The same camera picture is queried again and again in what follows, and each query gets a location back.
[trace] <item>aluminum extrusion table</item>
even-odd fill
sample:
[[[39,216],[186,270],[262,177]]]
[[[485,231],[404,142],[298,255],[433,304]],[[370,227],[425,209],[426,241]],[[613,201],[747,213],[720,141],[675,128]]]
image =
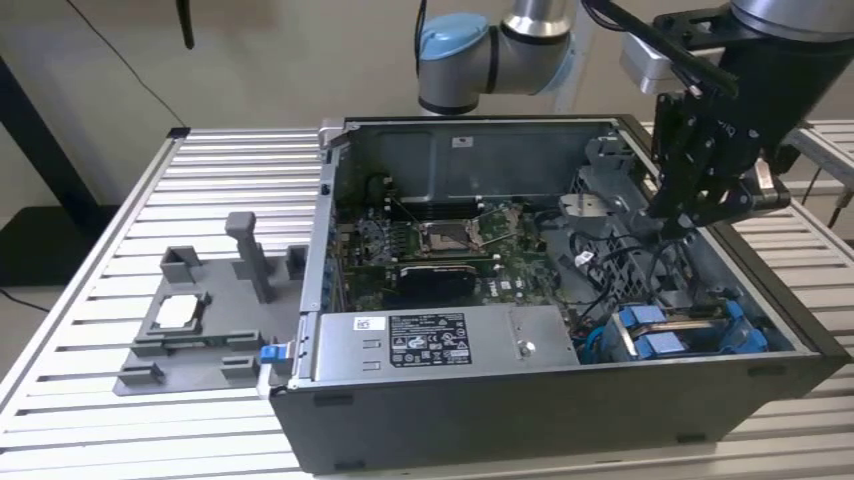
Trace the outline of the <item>aluminum extrusion table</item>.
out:
[[[854,123],[844,125],[854,136]],[[0,385],[0,479],[309,477],[253,389],[117,397],[111,386],[166,246],[190,244],[202,258],[236,258],[222,233],[233,210],[256,213],[265,252],[308,241],[316,135],[193,130],[166,141]],[[797,204],[735,228],[854,353],[854,252]],[[805,398],[763,407],[716,445],[381,473],[582,480],[828,475],[854,478],[854,365]]]

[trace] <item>green circuit board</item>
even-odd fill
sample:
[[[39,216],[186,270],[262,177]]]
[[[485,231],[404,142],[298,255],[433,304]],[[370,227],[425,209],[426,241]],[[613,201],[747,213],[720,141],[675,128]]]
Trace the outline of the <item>green circuit board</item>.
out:
[[[374,311],[398,306],[396,287],[408,269],[458,270],[474,276],[466,295],[448,296],[440,305],[494,303],[565,305],[560,276],[545,253],[533,214],[513,203],[486,203],[470,219],[390,221],[381,214],[345,225],[341,237],[348,307]]]

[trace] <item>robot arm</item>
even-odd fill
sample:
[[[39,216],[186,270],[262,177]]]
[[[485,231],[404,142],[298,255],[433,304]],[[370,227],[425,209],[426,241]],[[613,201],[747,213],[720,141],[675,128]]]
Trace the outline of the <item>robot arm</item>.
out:
[[[613,4],[589,3],[623,20]],[[623,66],[641,90],[665,90],[672,77],[683,84],[681,93],[657,96],[653,158],[661,177],[648,209],[664,220],[664,236],[676,237],[692,226],[788,204],[776,176],[796,151],[780,144],[849,64],[854,2],[733,0],[717,9],[661,15],[651,28],[708,65],[715,60],[735,79],[735,91],[724,91],[715,78],[700,80],[648,48],[637,37],[649,32],[628,37]],[[663,65],[669,78],[649,78]]]
[[[854,1],[732,0],[652,25],[611,0],[580,5],[600,26],[625,32],[623,66],[640,89],[659,93],[660,187],[648,214],[663,236],[787,206],[776,176],[797,154],[781,142],[851,62]],[[534,94],[560,83],[572,63],[562,7],[516,0],[498,26],[470,14],[426,23],[417,55],[428,113],[466,113],[481,93]]]

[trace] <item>wall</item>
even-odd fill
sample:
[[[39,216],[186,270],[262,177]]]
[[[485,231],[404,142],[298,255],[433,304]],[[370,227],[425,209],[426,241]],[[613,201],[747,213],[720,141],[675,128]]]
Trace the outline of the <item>wall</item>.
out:
[[[322,117],[418,113],[417,0],[196,1],[192,51],[172,0],[74,3],[193,127],[304,127]],[[429,0],[429,15],[468,10],[497,21],[508,4]],[[176,121],[62,0],[0,0],[0,54],[95,195],[118,202]],[[550,103],[493,96],[478,111],[545,113]],[[46,192],[31,178],[30,195],[10,188],[18,180],[1,162],[0,216],[42,203]]]
[[[721,0],[619,0],[619,5],[647,22],[665,12],[716,7],[721,3]],[[653,96],[640,93],[619,66],[620,34],[596,27],[590,42],[592,54],[566,109],[589,113],[631,113],[639,119],[651,120]],[[809,118],[854,118],[854,67],[836,81]]]

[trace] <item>power supply label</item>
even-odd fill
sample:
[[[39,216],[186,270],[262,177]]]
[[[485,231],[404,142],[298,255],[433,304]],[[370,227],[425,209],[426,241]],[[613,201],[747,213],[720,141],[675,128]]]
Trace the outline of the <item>power supply label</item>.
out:
[[[461,313],[388,317],[390,364],[394,367],[468,365],[470,345]]]

